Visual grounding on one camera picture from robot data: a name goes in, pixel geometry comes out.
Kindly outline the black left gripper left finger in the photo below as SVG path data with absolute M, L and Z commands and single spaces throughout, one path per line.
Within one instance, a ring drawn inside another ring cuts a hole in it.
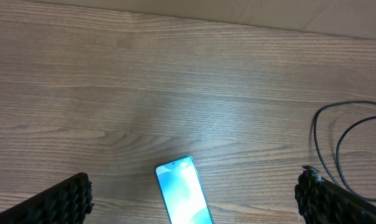
M 0 224 L 82 224 L 92 199 L 92 182 L 80 172 L 1 212 Z

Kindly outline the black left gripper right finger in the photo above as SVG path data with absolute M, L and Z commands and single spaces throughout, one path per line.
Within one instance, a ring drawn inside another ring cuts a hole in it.
M 376 224 L 376 206 L 324 179 L 304 166 L 295 199 L 307 224 Z

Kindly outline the Galaxy smartphone blue screen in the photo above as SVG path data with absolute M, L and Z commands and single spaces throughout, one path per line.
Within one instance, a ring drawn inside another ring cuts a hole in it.
M 213 224 L 194 159 L 184 156 L 155 168 L 171 224 Z

